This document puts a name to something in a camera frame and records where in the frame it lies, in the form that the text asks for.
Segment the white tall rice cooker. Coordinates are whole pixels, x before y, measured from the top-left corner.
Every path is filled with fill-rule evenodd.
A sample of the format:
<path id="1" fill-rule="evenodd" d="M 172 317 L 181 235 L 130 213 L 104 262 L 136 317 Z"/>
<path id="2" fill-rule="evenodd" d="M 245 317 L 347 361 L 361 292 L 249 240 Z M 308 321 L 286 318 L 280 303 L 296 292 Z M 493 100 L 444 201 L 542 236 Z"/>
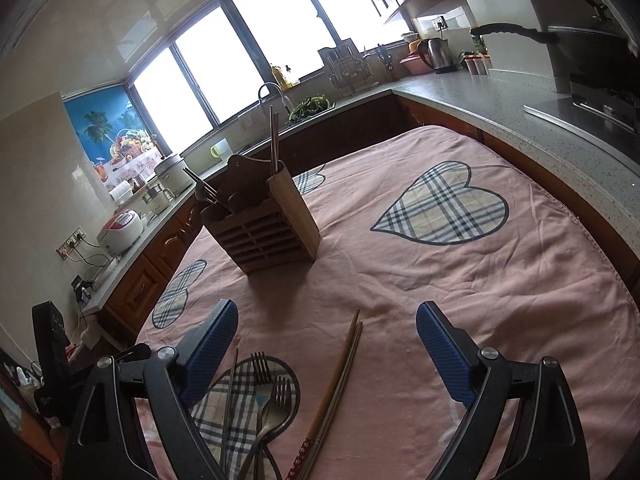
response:
<path id="1" fill-rule="evenodd" d="M 186 174 L 186 162 L 179 154 L 163 158 L 154 168 L 158 182 L 175 196 L 182 194 L 192 182 Z"/>

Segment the small white electric pot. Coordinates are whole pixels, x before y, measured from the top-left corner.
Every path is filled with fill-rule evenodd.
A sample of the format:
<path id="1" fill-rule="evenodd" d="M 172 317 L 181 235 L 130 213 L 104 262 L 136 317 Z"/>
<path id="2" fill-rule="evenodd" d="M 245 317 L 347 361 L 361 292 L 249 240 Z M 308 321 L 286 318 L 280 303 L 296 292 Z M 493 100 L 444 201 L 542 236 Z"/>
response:
<path id="1" fill-rule="evenodd" d="M 160 183 L 150 185 L 142 196 L 142 200 L 154 216 L 161 214 L 173 199 L 174 194 Z"/>

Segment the gas stove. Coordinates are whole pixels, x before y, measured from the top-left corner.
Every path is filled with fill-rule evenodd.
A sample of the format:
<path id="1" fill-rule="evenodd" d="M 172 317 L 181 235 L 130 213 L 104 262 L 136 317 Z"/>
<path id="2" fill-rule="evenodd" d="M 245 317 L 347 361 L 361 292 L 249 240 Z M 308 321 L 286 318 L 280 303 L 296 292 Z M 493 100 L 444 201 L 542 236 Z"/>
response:
<path id="1" fill-rule="evenodd" d="M 605 81 L 570 74 L 570 93 L 564 98 L 525 104 L 526 113 L 567 129 L 639 135 L 639 104 L 633 93 L 611 87 Z"/>

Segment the black wok on stove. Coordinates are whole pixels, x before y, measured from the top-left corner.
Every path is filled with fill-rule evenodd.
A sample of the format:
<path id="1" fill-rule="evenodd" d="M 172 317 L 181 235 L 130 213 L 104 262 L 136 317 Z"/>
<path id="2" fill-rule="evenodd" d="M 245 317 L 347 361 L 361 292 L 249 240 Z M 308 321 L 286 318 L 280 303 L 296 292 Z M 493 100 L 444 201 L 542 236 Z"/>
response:
<path id="1" fill-rule="evenodd" d="M 620 25 L 614 24 L 612 11 L 602 1 L 582 0 L 590 7 L 588 20 L 552 24 L 542 32 L 512 23 L 490 23 L 472 27 L 474 37 L 491 34 L 514 34 L 538 42 L 554 44 L 578 72 L 596 76 L 622 74 L 639 67 L 639 58 L 629 47 Z"/>

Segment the chrome kitchen faucet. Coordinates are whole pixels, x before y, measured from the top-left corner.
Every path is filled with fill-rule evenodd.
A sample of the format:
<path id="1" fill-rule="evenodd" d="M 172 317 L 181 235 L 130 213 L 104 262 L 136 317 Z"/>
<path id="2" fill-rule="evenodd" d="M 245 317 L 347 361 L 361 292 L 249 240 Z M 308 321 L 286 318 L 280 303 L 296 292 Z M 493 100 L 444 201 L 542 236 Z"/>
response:
<path id="1" fill-rule="evenodd" d="M 283 93 L 281 87 L 275 82 L 264 82 L 258 88 L 258 110 L 262 113 L 262 120 L 265 122 L 268 115 L 267 104 L 272 104 L 275 99 L 279 99 L 281 107 L 284 109 L 285 120 L 290 120 L 290 115 L 294 110 L 291 99 Z"/>

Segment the steel fork lower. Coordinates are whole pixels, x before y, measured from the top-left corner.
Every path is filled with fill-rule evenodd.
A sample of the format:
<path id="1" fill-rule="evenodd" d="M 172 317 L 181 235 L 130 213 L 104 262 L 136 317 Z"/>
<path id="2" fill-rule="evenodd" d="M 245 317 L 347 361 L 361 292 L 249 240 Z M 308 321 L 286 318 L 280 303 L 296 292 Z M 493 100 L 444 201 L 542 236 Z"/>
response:
<path id="1" fill-rule="evenodd" d="M 267 413 L 262 416 L 262 429 L 248 452 L 246 459 L 242 463 L 241 469 L 236 476 L 238 480 L 244 480 L 250 471 L 250 465 L 254 462 L 260 449 L 266 440 L 275 434 L 286 423 L 292 414 L 293 393 L 291 382 L 284 376 L 278 376 L 274 382 L 271 399 L 266 405 Z"/>

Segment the steel fork upper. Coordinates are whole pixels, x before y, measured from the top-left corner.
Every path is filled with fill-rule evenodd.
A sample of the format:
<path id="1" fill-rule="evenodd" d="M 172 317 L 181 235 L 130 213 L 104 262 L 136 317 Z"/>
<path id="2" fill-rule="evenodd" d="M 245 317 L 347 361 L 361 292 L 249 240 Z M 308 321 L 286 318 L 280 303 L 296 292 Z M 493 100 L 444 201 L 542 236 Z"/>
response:
<path id="1" fill-rule="evenodd" d="M 255 402 L 257 403 L 256 432 L 259 434 L 264 426 L 264 417 L 267 413 L 267 404 L 272 393 L 273 378 L 269 368 L 268 360 L 264 352 L 255 352 L 250 355 L 252 360 Z M 262 445 L 258 445 L 254 458 L 254 478 L 262 480 L 265 478 L 264 466 L 262 466 Z"/>

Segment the wall power outlet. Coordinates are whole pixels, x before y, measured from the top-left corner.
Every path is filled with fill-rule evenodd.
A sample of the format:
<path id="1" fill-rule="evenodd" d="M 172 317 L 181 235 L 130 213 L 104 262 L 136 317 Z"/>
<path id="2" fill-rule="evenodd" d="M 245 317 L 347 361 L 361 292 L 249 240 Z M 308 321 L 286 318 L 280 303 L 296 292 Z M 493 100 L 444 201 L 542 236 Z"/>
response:
<path id="1" fill-rule="evenodd" d="M 66 238 L 66 241 L 56 250 L 58 255 L 65 260 L 70 253 L 82 242 L 86 237 L 86 233 L 80 226 L 74 229 L 72 234 Z"/>

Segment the green lid plastic container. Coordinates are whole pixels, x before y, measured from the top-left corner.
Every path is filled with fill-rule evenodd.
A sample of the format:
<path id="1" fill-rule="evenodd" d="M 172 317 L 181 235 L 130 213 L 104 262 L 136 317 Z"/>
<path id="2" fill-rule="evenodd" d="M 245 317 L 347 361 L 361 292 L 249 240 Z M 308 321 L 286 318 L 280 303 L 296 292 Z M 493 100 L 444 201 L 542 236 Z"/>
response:
<path id="1" fill-rule="evenodd" d="M 209 153 L 213 158 L 226 162 L 233 154 L 233 151 L 228 141 L 226 139 L 221 139 L 210 147 Z"/>

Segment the pink plastic basin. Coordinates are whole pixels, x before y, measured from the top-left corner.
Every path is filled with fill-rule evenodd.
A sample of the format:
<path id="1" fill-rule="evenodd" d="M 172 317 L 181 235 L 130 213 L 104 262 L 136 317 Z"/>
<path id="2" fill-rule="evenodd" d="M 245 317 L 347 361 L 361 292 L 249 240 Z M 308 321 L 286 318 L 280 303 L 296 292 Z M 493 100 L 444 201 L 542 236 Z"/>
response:
<path id="1" fill-rule="evenodd" d="M 403 58 L 400 61 L 400 64 L 413 76 L 425 75 L 431 70 L 419 55 L 409 55 L 406 58 Z"/>

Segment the red white rice cooker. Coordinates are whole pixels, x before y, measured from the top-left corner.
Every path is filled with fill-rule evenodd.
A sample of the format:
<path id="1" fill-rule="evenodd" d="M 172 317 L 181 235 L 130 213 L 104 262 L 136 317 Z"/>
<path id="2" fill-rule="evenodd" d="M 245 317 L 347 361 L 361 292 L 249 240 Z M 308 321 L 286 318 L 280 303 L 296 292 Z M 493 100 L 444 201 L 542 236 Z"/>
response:
<path id="1" fill-rule="evenodd" d="M 137 211 L 125 209 L 102 226 L 96 240 L 110 256 L 117 257 L 126 252 L 142 232 L 142 220 Z"/>

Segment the metal dish rack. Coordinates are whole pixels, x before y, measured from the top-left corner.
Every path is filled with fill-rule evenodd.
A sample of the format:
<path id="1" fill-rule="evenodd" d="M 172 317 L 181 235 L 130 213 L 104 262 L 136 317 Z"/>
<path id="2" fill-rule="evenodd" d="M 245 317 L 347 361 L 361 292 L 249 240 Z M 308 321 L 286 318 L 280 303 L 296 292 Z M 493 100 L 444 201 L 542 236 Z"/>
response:
<path id="1" fill-rule="evenodd" d="M 348 96 L 378 84 L 369 63 L 358 51 L 352 38 L 340 41 L 334 48 L 322 48 L 318 55 L 331 84 Z"/>

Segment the condiment bottles group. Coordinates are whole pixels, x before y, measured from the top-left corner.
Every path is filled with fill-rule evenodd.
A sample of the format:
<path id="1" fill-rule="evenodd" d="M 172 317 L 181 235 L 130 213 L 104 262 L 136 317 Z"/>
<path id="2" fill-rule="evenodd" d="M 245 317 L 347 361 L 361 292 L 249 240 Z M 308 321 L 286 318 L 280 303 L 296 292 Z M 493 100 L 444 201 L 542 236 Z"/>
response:
<path id="1" fill-rule="evenodd" d="M 462 62 L 471 75 L 488 76 L 492 69 L 492 63 L 486 44 L 480 37 L 473 37 L 473 49 L 464 51 Z"/>

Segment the green vegetables in sink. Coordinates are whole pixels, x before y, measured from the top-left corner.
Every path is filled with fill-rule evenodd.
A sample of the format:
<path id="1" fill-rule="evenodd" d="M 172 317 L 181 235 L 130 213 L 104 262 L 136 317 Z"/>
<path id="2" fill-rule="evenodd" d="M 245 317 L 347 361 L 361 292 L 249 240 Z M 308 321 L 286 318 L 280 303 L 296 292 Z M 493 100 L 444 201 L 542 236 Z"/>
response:
<path id="1" fill-rule="evenodd" d="M 298 124 L 309 117 L 318 115 L 331 106 L 326 96 L 310 96 L 300 101 L 293 108 L 291 114 L 288 115 L 288 121 L 291 124 Z"/>

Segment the pink tablecloth with hearts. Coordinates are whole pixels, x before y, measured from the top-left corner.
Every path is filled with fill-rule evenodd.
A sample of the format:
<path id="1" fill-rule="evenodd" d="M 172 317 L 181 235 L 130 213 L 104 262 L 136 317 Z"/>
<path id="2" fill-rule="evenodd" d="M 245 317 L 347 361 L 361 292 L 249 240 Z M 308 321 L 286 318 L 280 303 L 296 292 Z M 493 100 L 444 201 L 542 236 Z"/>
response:
<path id="1" fill-rule="evenodd" d="M 229 448 L 255 437 L 250 354 L 292 368 L 302 398 L 271 445 L 288 469 L 341 355 L 363 332 L 317 479 L 423 479 L 462 419 L 416 331 L 434 301 L 479 346 L 509 360 L 553 356 L 603 479 L 639 430 L 639 311 L 582 224 L 486 146 L 428 126 L 328 162 L 304 195 L 321 233 L 313 263 L 243 273 L 207 232 L 184 256 L 201 272 L 180 314 L 152 315 L 139 340 L 176 344 L 223 299 L 239 309 L 224 366 L 239 365 Z"/>

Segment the steel fork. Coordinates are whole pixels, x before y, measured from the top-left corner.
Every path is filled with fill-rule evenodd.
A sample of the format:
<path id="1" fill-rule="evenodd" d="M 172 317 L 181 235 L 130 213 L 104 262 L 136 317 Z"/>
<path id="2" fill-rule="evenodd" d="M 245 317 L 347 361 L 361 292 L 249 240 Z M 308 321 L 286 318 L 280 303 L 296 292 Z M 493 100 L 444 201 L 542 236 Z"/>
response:
<path id="1" fill-rule="evenodd" d="M 264 352 L 255 352 L 250 355 L 252 360 L 255 402 L 257 403 L 256 432 L 259 434 L 264 426 L 264 417 L 267 413 L 267 404 L 272 393 L 273 378 L 269 368 L 268 360 Z M 262 445 L 258 445 L 254 458 L 254 478 L 262 480 L 265 478 L 264 466 L 262 466 Z"/>
<path id="2" fill-rule="evenodd" d="M 246 459 L 242 463 L 241 469 L 236 476 L 238 480 L 244 480 L 250 471 L 250 465 L 254 462 L 260 449 L 266 440 L 275 434 L 286 423 L 292 414 L 293 393 L 291 382 L 284 376 L 278 376 L 274 382 L 271 399 L 266 405 L 267 413 L 262 416 L 262 429 L 248 452 Z"/>

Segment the steel electric kettle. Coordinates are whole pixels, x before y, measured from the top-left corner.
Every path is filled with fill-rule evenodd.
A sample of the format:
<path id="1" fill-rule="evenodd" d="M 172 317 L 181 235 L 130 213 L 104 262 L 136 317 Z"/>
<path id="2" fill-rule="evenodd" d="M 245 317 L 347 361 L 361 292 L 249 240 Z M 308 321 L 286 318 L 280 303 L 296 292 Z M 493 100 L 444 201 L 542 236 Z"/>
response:
<path id="1" fill-rule="evenodd" d="M 458 69 L 458 59 L 452 53 L 447 39 L 422 40 L 416 52 L 422 62 L 436 74 L 450 73 Z"/>

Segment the wooden chopstick pair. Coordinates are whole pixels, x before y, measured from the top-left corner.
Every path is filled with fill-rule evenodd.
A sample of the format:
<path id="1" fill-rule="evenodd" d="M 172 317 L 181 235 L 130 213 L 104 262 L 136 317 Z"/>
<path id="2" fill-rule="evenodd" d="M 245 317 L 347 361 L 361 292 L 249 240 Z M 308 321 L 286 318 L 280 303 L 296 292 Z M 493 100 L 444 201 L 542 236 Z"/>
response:
<path id="1" fill-rule="evenodd" d="M 300 475 L 302 474 L 304 463 L 307 460 L 307 455 L 311 449 L 311 445 L 313 445 L 318 438 L 322 422 L 324 422 L 324 420 L 326 419 L 326 414 L 328 414 L 330 403 L 335 396 L 338 382 L 342 378 L 343 372 L 346 368 L 349 352 L 350 350 L 352 350 L 352 346 L 354 345 L 359 315 L 360 311 L 357 310 L 352 317 L 352 322 L 350 323 L 341 355 L 338 358 L 332 377 L 328 385 L 326 386 L 326 391 L 322 396 L 322 400 L 319 403 L 316 414 L 314 414 L 314 420 L 312 421 L 311 426 L 307 431 L 306 437 L 298 450 L 297 456 L 295 457 L 295 460 L 285 477 L 286 480 L 298 479 L 300 477 Z"/>

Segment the wooden utensil holder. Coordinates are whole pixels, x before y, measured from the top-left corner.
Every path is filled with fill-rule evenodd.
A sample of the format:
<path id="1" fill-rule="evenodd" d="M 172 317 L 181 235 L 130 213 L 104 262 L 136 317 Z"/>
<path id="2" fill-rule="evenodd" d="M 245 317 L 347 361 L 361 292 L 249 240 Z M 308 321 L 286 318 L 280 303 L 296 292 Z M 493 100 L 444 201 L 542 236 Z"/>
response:
<path id="1" fill-rule="evenodd" d="M 316 260 L 319 228 L 283 162 L 233 155 L 217 192 L 201 222 L 245 274 Z"/>

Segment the tropical fruit wall poster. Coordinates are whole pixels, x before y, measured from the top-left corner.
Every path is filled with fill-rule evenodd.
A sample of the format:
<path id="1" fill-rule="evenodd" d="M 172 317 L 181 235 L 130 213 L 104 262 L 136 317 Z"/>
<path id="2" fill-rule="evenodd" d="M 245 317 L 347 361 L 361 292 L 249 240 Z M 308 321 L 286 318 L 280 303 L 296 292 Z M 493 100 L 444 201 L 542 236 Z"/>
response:
<path id="1" fill-rule="evenodd" d="M 76 136 L 101 183 L 111 191 L 124 181 L 148 182 L 162 154 L 123 86 L 63 102 Z"/>

